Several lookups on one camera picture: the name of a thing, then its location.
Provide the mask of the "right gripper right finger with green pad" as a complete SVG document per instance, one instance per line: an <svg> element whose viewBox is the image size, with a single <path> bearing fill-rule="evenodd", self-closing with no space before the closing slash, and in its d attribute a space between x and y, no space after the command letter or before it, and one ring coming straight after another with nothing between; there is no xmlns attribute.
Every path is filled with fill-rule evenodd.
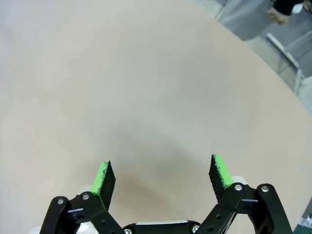
<svg viewBox="0 0 312 234"><path fill-rule="evenodd" d="M291 234L292 229L273 185L252 188L235 182L222 157L212 155L209 178L217 199L198 234L225 234L237 214L247 215L257 234Z"/></svg>

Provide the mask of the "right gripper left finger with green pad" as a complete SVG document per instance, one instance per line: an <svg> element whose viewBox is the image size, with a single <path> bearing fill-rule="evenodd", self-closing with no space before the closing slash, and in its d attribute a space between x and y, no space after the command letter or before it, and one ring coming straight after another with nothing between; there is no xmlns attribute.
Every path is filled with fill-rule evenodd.
<svg viewBox="0 0 312 234"><path fill-rule="evenodd" d="M101 163L91 190L71 200L65 196L51 200L40 233L76 234L82 223L90 222L99 234L123 234L109 213L115 181L111 162Z"/></svg>

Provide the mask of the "person's left hand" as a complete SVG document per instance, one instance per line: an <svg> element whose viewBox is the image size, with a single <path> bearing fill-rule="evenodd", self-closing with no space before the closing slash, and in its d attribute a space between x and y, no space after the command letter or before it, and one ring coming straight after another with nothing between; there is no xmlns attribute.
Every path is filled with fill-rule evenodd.
<svg viewBox="0 0 312 234"><path fill-rule="evenodd" d="M289 16L281 14L280 12L276 11L274 8L270 8L267 11L267 14L270 20L277 24L285 24L289 21Z"/></svg>

